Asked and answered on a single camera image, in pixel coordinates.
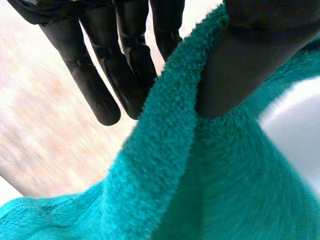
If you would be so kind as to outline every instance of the white object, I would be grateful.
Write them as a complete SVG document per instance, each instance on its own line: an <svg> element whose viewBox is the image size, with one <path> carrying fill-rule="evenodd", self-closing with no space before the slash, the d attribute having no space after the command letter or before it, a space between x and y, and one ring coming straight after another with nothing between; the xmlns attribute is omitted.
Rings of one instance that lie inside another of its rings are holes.
<svg viewBox="0 0 320 240"><path fill-rule="evenodd" d="M0 176L0 207L6 202L22 197L22 194L18 192L13 186L11 186L6 180Z"/></svg>
<svg viewBox="0 0 320 240"><path fill-rule="evenodd" d="M297 84L261 127L320 196L320 77Z"/></svg>

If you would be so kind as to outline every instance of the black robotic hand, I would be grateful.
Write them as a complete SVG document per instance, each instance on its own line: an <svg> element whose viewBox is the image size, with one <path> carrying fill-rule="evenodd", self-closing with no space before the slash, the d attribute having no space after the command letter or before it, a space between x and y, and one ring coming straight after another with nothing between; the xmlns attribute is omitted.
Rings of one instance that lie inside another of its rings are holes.
<svg viewBox="0 0 320 240"><path fill-rule="evenodd" d="M196 110L208 119L245 101L320 33L320 0L225 0L225 4L230 22L210 52L198 87Z"/></svg>
<svg viewBox="0 0 320 240"><path fill-rule="evenodd" d="M179 29L185 0L150 0L150 4L156 43L167 61L182 41ZM79 9L77 17L41 24L40 28L59 51L98 121L110 126L120 120L121 111L89 56L80 21L116 96L126 113L136 120L157 77L145 40L149 0L106 0ZM118 43L117 26L124 54Z"/></svg>

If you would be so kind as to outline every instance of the terry cloth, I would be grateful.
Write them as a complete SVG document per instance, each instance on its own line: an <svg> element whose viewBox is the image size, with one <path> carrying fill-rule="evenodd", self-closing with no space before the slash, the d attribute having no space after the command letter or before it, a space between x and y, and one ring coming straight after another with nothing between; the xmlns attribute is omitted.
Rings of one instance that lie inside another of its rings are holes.
<svg viewBox="0 0 320 240"><path fill-rule="evenodd" d="M260 128L262 111L319 75L320 37L243 104L215 120L195 111L222 4L170 57L106 178L81 194L0 208L1 240L319 240L320 204Z"/></svg>

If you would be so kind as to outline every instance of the towel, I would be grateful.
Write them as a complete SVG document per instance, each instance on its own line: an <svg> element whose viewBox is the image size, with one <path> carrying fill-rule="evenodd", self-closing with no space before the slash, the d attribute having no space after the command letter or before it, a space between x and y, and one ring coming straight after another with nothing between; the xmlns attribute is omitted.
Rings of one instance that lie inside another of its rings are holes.
<svg viewBox="0 0 320 240"><path fill-rule="evenodd" d="M239 107L203 119L197 86L228 21L221 4L179 44L103 181L6 203L0 239L319 240L319 198L258 118L294 83L319 75L320 36Z"/></svg>

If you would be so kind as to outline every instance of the table surface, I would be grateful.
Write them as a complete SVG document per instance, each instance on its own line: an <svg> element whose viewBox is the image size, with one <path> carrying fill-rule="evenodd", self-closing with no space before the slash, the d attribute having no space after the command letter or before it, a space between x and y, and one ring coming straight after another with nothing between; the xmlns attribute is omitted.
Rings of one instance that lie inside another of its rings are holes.
<svg viewBox="0 0 320 240"><path fill-rule="evenodd" d="M186 0L182 37L222 0ZM37 25L0 0L0 176L24 196L79 193L101 181L135 121L122 111L97 122L71 74ZM164 62L147 19L146 42L160 74ZM85 43L106 82L87 35Z"/></svg>

